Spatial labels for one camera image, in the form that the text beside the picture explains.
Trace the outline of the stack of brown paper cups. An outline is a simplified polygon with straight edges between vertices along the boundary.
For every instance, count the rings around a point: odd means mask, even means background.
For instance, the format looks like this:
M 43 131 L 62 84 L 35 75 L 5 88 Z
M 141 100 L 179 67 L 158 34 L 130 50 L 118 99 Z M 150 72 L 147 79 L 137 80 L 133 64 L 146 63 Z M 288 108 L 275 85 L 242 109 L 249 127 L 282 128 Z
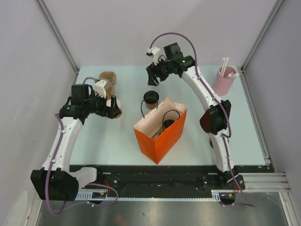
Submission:
M 107 107 L 111 107 L 111 99 L 107 100 L 106 105 L 107 105 Z M 117 106 L 117 109 L 114 110 L 114 112 L 113 112 L 113 118 L 114 119 L 119 118 L 122 114 L 121 102 L 118 99 L 116 99 L 116 106 Z

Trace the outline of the black cup lid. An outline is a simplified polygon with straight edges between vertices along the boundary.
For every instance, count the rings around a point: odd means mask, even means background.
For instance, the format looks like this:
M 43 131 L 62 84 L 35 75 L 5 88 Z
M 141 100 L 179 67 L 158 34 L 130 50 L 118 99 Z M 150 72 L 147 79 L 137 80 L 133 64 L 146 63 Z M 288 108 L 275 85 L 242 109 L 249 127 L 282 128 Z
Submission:
M 175 122 L 175 120 L 165 120 L 163 121 L 163 129 L 167 129 L 168 127 L 170 127 L 173 123 Z
M 143 99 L 145 103 L 153 105 L 159 101 L 159 94 L 154 90 L 150 90 L 143 95 Z

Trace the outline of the brown paper cup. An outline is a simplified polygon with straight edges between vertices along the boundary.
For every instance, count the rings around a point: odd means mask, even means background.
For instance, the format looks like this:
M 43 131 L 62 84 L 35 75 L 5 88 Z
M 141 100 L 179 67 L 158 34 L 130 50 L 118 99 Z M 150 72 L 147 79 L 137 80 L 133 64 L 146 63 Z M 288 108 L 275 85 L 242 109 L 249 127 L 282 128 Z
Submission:
M 146 102 L 145 104 L 146 104 L 146 107 L 150 110 L 158 107 L 158 102 L 154 102 L 154 103 Z

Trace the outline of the brown pulp cup carrier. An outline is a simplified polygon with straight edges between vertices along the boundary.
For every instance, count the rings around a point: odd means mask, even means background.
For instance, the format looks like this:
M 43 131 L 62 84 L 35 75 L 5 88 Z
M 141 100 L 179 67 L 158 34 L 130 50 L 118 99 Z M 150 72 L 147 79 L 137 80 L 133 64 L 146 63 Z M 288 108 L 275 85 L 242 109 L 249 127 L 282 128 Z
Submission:
M 115 83 L 117 79 L 115 72 L 113 71 L 102 72 L 99 75 L 99 79 L 107 81 L 107 84 L 105 85 L 106 97 L 110 99 L 111 96 L 115 94 Z

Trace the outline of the single brown pulp carrier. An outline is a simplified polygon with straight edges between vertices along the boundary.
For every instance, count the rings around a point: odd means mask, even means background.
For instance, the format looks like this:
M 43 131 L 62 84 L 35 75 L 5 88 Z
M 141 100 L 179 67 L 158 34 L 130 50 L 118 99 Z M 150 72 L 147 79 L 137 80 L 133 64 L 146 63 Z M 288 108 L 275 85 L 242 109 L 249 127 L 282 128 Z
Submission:
M 161 127 L 155 134 L 151 137 L 152 139 L 156 139 L 164 132 L 164 127 Z

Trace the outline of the orange paper bag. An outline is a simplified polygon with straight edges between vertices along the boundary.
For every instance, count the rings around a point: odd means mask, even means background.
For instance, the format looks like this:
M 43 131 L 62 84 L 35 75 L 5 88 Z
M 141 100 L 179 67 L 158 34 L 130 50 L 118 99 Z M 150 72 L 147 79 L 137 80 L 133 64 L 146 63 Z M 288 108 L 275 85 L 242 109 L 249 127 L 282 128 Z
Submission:
M 159 164 L 181 138 L 187 115 L 187 106 L 165 98 L 155 101 L 153 109 L 134 125 L 141 150 L 155 164 Z

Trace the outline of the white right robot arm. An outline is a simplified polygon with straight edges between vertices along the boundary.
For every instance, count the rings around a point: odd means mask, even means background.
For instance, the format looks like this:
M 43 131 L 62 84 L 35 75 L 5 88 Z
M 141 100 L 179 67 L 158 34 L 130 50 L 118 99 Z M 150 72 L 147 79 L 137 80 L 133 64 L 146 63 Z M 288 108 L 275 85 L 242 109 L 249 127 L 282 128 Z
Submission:
M 153 62 L 146 68 L 148 85 L 158 86 L 169 75 L 176 74 L 193 90 L 205 111 L 199 123 L 203 131 L 209 134 L 216 156 L 216 167 L 220 174 L 217 184 L 222 189 L 228 189 L 234 183 L 235 163 L 230 157 L 229 142 L 231 137 L 229 100 L 222 100 L 202 76 L 196 64 L 196 58 L 184 56 L 177 43 L 164 47 L 165 58 L 157 47 L 149 47 L 147 55 Z

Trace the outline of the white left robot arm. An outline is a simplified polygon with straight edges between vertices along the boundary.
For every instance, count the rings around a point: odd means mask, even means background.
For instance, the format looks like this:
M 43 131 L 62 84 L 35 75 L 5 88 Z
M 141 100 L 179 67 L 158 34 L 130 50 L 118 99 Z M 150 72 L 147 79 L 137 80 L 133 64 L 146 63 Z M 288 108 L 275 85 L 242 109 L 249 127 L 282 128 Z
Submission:
M 41 169 L 31 173 L 31 182 L 40 199 L 73 201 L 79 189 L 86 185 L 90 184 L 93 188 L 103 185 L 104 177 L 96 168 L 83 167 L 70 172 L 70 160 L 76 139 L 89 115 L 110 119 L 121 115 L 116 96 L 106 95 L 108 86 L 109 81 L 106 80 L 98 80 L 94 85 L 72 85 L 71 96 L 55 115 L 59 125 L 48 157 Z

